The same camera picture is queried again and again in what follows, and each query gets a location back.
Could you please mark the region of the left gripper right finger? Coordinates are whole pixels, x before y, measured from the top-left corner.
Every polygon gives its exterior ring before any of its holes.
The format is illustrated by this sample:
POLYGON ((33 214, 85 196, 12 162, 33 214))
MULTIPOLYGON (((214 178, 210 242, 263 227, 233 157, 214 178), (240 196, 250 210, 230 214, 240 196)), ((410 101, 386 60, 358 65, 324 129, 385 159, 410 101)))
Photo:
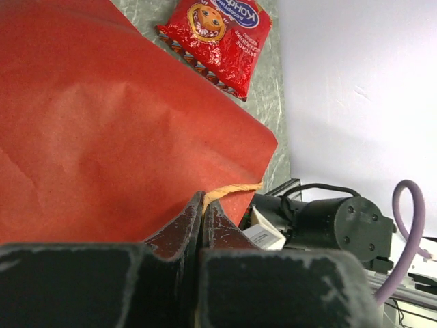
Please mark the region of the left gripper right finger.
POLYGON ((348 252, 265 251, 219 202, 203 217, 199 327, 379 327, 378 306, 348 252))

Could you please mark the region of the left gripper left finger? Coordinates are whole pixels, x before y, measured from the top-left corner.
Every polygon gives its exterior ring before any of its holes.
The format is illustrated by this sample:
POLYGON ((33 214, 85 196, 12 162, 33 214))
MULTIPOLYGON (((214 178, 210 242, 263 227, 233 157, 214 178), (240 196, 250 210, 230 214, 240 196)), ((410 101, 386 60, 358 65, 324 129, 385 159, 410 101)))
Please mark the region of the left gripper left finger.
POLYGON ((1 247, 2 327, 192 327, 204 194, 138 243, 1 247))

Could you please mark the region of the red paper bag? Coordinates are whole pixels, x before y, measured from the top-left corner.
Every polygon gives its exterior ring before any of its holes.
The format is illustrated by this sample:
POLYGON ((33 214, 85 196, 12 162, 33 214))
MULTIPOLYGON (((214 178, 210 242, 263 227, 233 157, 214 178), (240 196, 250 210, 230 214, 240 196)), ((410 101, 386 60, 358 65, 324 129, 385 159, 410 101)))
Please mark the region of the red paper bag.
POLYGON ((1 2, 1 242, 141 241, 274 134, 110 1, 1 2))

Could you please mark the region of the red candy bag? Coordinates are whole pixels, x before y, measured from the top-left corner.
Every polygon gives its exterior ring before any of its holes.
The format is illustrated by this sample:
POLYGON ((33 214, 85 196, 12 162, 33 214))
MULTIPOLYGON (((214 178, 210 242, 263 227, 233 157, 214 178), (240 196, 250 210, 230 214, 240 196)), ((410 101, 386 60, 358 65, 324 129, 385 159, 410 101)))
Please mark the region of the red candy bag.
POLYGON ((158 37, 220 90, 246 101, 272 21, 256 1, 180 1, 158 37))

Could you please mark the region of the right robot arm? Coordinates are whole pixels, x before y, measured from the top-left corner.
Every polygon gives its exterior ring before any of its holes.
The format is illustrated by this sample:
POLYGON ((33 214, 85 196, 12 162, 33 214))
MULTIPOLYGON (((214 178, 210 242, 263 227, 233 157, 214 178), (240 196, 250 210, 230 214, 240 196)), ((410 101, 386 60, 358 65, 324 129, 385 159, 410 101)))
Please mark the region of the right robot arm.
POLYGON ((348 251, 365 269, 388 273, 393 269, 391 241, 397 228, 370 200, 347 187, 312 183, 289 188, 281 195, 255 194, 251 206, 285 239, 286 249, 348 251), (341 197, 298 200, 298 193, 321 189, 341 197))

